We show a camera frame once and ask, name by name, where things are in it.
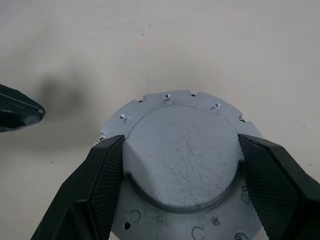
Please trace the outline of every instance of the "round metal plate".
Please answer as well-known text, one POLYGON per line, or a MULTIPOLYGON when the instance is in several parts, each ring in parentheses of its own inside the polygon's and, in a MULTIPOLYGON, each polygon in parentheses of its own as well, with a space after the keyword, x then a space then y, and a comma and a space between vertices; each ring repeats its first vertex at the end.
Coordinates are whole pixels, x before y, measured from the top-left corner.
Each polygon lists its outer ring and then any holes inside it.
POLYGON ((112 231, 120 240, 253 239, 262 226, 243 200, 239 133, 262 137, 236 108, 205 93, 148 94, 118 110, 100 137, 126 138, 112 231))

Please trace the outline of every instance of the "white surface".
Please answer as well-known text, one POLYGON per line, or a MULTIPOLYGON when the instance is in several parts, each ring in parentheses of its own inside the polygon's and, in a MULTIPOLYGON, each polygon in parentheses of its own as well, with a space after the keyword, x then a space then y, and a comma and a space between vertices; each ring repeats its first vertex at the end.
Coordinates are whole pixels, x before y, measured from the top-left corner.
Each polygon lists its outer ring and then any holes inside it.
POLYGON ((228 101, 320 181, 319 22, 316 0, 1 0, 0 83, 48 114, 0 134, 0 239, 30 239, 106 120, 147 93, 228 101))

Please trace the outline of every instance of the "raised circular center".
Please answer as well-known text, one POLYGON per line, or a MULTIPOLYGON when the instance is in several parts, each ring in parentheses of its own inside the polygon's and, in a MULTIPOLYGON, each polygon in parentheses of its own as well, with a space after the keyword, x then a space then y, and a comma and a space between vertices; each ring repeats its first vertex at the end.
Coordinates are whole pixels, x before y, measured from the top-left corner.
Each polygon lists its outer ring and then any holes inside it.
POLYGON ((148 113, 123 145, 123 168, 156 203, 173 211, 218 201, 243 158, 236 131, 221 114, 186 105, 148 113))

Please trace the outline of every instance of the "small screw hole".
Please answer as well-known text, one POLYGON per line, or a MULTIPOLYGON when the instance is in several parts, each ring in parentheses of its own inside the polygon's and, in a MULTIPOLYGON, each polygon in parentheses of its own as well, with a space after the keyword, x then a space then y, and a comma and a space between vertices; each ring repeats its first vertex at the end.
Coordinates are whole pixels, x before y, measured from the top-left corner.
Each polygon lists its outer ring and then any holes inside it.
POLYGON ((130 227, 131 227, 131 224, 129 222, 126 222, 125 224, 123 224, 124 230, 128 230, 130 227))

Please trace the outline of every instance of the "scratched metal surface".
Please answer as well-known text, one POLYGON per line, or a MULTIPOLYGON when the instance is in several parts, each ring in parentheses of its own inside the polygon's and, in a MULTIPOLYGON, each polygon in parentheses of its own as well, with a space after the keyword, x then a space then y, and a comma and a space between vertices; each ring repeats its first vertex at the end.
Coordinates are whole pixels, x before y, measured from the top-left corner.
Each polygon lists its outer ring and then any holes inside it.
POLYGON ((237 174, 244 158, 238 133, 261 137, 239 110, 205 93, 153 93, 119 109, 101 131, 126 137, 112 231, 121 240, 256 236, 262 226, 237 174), (125 230, 131 211, 141 219, 125 230))

